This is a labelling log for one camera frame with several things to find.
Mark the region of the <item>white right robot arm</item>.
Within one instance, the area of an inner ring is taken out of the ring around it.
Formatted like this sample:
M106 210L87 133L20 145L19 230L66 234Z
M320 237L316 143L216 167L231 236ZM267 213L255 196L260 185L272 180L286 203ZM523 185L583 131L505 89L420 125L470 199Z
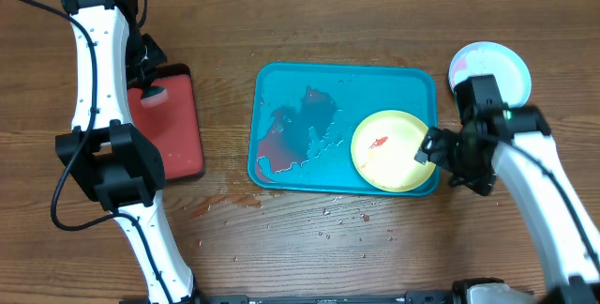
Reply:
M540 110L510 106L492 75L472 76L451 89L462 128L429 128L416 161L435 164L450 173L450 186L481 196L501 180L540 259L543 302L598 302L599 231L566 176Z

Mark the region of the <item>yellow-green plate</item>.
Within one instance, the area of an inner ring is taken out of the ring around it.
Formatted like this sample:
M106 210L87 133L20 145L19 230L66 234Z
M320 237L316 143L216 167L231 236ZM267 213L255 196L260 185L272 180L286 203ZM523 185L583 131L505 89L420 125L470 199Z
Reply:
M365 118L351 141L352 163L371 186L389 192L415 190L429 180L436 166L415 159L428 126L416 116L396 110Z

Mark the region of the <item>light blue plate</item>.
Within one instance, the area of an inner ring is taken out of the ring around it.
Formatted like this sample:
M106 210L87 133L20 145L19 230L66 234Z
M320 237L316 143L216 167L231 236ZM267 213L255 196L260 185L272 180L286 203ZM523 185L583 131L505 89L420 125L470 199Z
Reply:
M469 77L493 75L502 100L509 107L523 106L532 92L532 76L523 59L510 48L491 41L477 41L461 48L448 71L452 90Z

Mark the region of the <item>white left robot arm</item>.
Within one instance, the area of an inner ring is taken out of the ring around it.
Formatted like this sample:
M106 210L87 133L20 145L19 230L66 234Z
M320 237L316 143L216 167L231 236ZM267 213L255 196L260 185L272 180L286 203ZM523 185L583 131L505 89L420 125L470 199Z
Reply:
M61 0L77 46L78 97L71 131L55 139L69 176L124 232L148 287L148 303L199 303L193 272L166 218L158 149L134 126L128 90L152 87L165 53L142 33L138 0Z

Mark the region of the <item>black-handled scrub brush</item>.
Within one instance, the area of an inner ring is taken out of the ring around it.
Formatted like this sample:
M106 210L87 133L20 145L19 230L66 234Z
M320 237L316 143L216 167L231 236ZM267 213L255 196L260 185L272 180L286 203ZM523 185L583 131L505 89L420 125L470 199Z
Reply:
M149 86L142 91L140 101L144 108L153 108L169 98L168 91L162 86Z

